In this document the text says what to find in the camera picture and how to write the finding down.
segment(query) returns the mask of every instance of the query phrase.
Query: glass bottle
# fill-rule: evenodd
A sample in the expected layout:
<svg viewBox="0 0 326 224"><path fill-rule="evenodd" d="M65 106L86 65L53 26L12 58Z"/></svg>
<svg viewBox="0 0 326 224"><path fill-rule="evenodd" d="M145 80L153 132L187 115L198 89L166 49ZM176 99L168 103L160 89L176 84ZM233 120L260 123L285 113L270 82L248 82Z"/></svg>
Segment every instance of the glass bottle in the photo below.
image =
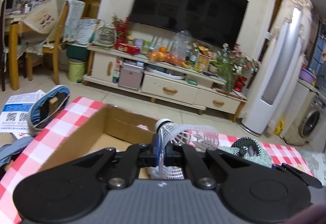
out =
<svg viewBox="0 0 326 224"><path fill-rule="evenodd" d="M228 49L229 49L229 45L227 43L223 44L223 63L226 64L228 62Z"/></svg>
<svg viewBox="0 0 326 224"><path fill-rule="evenodd" d="M196 64L198 53L199 53L198 46L194 43L193 48L191 50L191 55L190 55L190 64L192 66L194 66Z"/></svg>

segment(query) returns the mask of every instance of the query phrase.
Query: red box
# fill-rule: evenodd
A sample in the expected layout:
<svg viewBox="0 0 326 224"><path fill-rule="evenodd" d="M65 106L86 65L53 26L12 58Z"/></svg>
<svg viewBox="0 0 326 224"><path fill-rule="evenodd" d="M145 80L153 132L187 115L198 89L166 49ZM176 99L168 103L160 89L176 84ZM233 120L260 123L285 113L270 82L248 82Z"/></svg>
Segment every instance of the red box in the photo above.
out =
<svg viewBox="0 0 326 224"><path fill-rule="evenodd" d="M115 44L115 49L131 55L139 54L141 52L141 49L139 47L134 45L128 45L125 43Z"/></svg>

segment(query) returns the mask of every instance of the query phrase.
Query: metal screw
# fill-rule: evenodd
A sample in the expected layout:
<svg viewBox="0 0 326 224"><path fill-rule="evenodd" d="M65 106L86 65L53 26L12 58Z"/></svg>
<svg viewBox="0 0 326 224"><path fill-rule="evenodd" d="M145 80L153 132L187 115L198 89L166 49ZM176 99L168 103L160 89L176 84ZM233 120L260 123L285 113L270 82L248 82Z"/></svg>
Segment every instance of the metal screw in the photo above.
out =
<svg viewBox="0 0 326 224"><path fill-rule="evenodd" d="M211 187L215 184L215 180L212 178L204 177L199 179L198 183L203 187Z"/></svg>
<svg viewBox="0 0 326 224"><path fill-rule="evenodd" d="M121 187L125 184L125 180L122 179L122 178L119 178L119 177L116 177L116 178L112 178L110 179L109 181L109 184L112 185L112 186L115 186L115 187Z"/></svg>

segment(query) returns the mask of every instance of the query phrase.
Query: drawer handle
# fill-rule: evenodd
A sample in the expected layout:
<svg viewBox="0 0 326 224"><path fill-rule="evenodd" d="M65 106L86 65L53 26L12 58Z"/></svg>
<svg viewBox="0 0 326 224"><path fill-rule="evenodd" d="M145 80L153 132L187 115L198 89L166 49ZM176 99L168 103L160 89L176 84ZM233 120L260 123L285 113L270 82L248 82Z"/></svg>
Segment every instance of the drawer handle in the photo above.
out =
<svg viewBox="0 0 326 224"><path fill-rule="evenodd" d="M107 72L106 72L106 74L107 74L108 76L111 75L111 68L112 68L112 62L110 62L110 63L108 64L108 70L107 70Z"/></svg>
<svg viewBox="0 0 326 224"><path fill-rule="evenodd" d="M219 102L217 100L213 100L213 103L220 106L224 105L224 102Z"/></svg>
<svg viewBox="0 0 326 224"><path fill-rule="evenodd" d="M169 89L167 87L164 87L163 90L166 91L166 92L170 92L170 93L177 93L178 92L176 89Z"/></svg>

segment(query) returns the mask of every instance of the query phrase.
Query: drawer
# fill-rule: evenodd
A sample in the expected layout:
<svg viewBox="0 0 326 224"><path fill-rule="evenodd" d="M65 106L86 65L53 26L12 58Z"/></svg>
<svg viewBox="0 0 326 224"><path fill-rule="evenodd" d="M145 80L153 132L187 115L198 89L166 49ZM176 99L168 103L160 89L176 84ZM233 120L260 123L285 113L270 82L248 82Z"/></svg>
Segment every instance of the drawer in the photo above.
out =
<svg viewBox="0 0 326 224"><path fill-rule="evenodd" d="M145 75L141 91L192 104L198 89L174 81Z"/></svg>
<svg viewBox="0 0 326 224"><path fill-rule="evenodd" d="M234 114L240 102L207 90L200 89L198 90L194 104Z"/></svg>
<svg viewBox="0 0 326 224"><path fill-rule="evenodd" d="M113 57L105 53L95 52L92 67L92 78L112 82L116 62L117 57Z"/></svg>

